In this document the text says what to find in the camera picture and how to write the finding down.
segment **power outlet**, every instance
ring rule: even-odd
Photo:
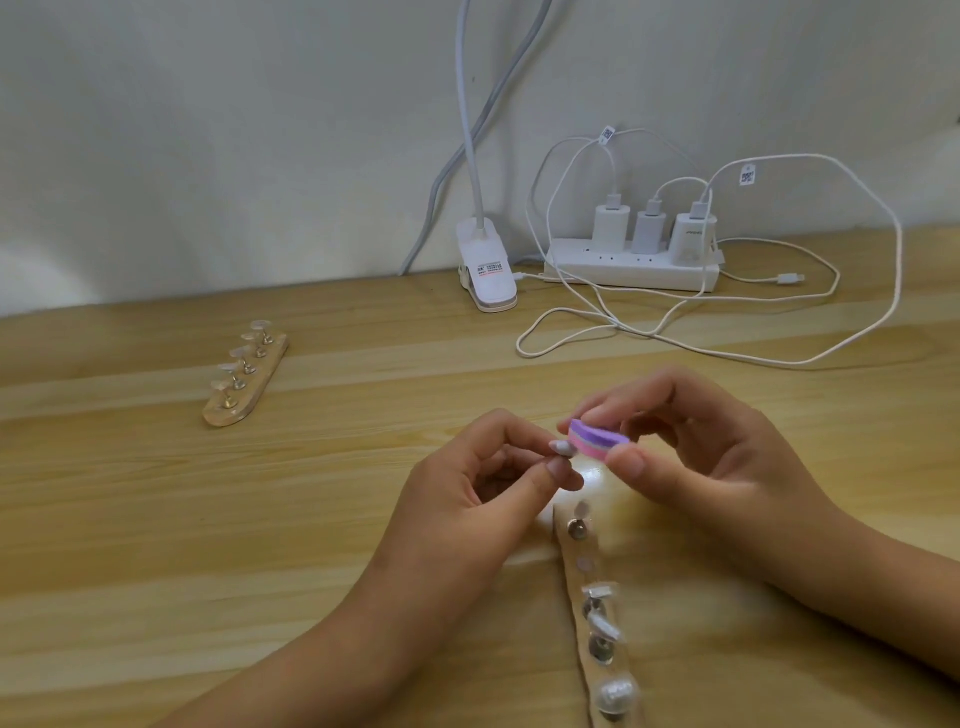
[[[667,251],[650,255],[629,251],[612,253],[596,250],[590,240],[575,238],[554,239],[543,264],[543,273],[548,278],[559,278],[558,266],[566,273],[598,285],[668,291],[699,291],[705,272],[703,266],[674,265]],[[708,265],[706,276],[704,290],[712,292],[720,277],[720,266],[715,262]]]

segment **white clamp lamp base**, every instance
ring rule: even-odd
[[[484,218],[484,231],[477,230],[476,218],[457,224],[457,243],[463,265],[460,284],[484,313],[506,311],[516,305],[516,281],[510,269],[507,251],[490,218]]]

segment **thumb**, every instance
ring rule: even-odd
[[[607,455],[607,467],[642,496],[696,520],[708,520],[720,505],[720,483],[695,473],[679,460],[633,443],[613,448]]]
[[[570,461],[555,455],[538,463],[507,490],[490,501],[487,508],[511,537],[519,540],[534,519],[547,507],[560,486],[570,477]]]

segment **pink nail file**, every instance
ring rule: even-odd
[[[617,445],[630,442],[629,437],[625,437],[619,432],[610,432],[607,429],[584,425],[580,420],[570,421],[570,432],[566,439],[582,454],[592,457],[594,460],[599,460],[601,463],[607,461],[607,453]]]

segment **wooden desk surface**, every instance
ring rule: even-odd
[[[843,271],[833,302],[703,305],[673,333],[800,357],[874,320],[891,296],[891,234],[808,242]],[[742,245],[729,260],[748,276],[828,278],[789,251]],[[452,273],[0,321],[0,724],[161,716],[330,611],[407,471],[466,422],[507,406],[552,426],[583,394],[667,362],[764,410],[856,516],[960,558],[960,229],[909,233],[906,260],[896,320],[807,372],[623,335],[523,360],[516,336],[568,294],[524,281],[517,309],[483,315]],[[663,311],[618,300],[628,320]],[[287,358],[248,420],[207,428],[214,366],[255,318],[290,332]],[[579,325],[550,322],[531,346]],[[578,465],[653,728],[960,725],[956,686],[737,575],[670,514]],[[557,559],[545,522],[374,724],[586,727]]]

